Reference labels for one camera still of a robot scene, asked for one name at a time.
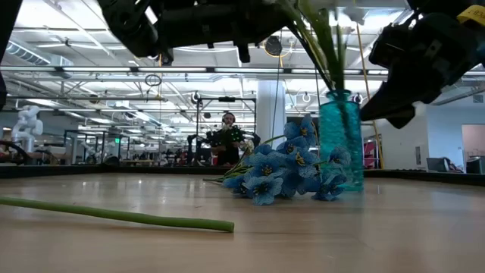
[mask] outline blue flower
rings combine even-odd
[[[270,205],[274,197],[281,192],[283,178],[274,177],[251,177],[243,184],[249,196],[252,196],[252,203],[257,206]]]
[[[333,148],[328,159],[329,163],[347,166],[352,161],[352,156],[346,147],[337,146]]]
[[[260,155],[260,154],[261,155],[269,155],[272,152],[274,152],[274,150],[268,144],[263,144],[263,145],[257,146],[255,148],[254,152],[251,155],[246,156],[244,158],[244,165],[251,166],[252,165],[252,161],[254,160],[255,155]]]
[[[246,195],[246,188],[243,186],[244,174],[237,177],[227,178],[223,181],[222,186],[233,190],[234,194]]]
[[[314,164],[318,163],[318,157],[305,149],[296,148],[292,153],[285,156],[288,168],[298,171],[299,176],[307,178],[317,174]]]
[[[321,175],[321,185],[319,191],[312,196],[312,199],[332,201],[336,196],[343,192],[343,187],[339,185],[344,184],[347,177],[344,174],[326,172]]]
[[[282,154],[290,154],[295,150],[296,147],[305,150],[308,150],[308,148],[310,148],[305,138],[303,136],[298,136],[292,140],[287,140],[284,143],[278,145],[276,151]]]
[[[299,126],[294,122],[288,122],[285,124],[284,135],[288,140],[302,136],[310,146],[315,146],[317,144],[315,128],[312,124],[310,114],[305,115],[305,117],[302,119],[302,123]]]
[[[283,174],[281,157],[277,153],[254,155],[250,160],[251,170],[246,172],[246,181],[251,177],[278,177]]]

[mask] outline person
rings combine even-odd
[[[226,113],[222,117],[224,127],[219,131],[224,140],[220,145],[212,148],[212,153],[217,155],[218,166],[231,166],[237,164],[239,161],[239,141],[232,141],[227,139],[224,135],[231,130],[237,130],[237,126],[234,125],[236,117],[232,113]]]

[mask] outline glass vase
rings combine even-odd
[[[341,187],[345,191],[359,192],[364,188],[361,120],[359,104],[349,101],[349,96],[348,90],[329,92],[330,101],[320,105],[320,159],[330,161],[322,168],[338,168],[344,173],[347,181]],[[336,147],[343,147],[350,154],[348,164],[331,162],[330,154]]]

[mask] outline wooden table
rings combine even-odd
[[[3,196],[234,221],[234,234],[0,206],[0,272],[483,272],[485,189],[373,179],[336,202],[256,207],[202,177],[0,180]]]

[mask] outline green flower stem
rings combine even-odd
[[[141,224],[155,224],[167,227],[178,228],[201,228],[216,231],[234,232],[234,223],[228,221],[194,219],[194,218],[173,218],[147,215],[134,212],[119,212],[109,209],[96,209],[85,206],[72,206],[52,202],[41,202],[27,199],[0,197],[0,205],[19,206],[31,209],[42,209],[53,212],[66,212],[78,215],[88,215],[98,218],[106,218],[120,221],[129,221]]]

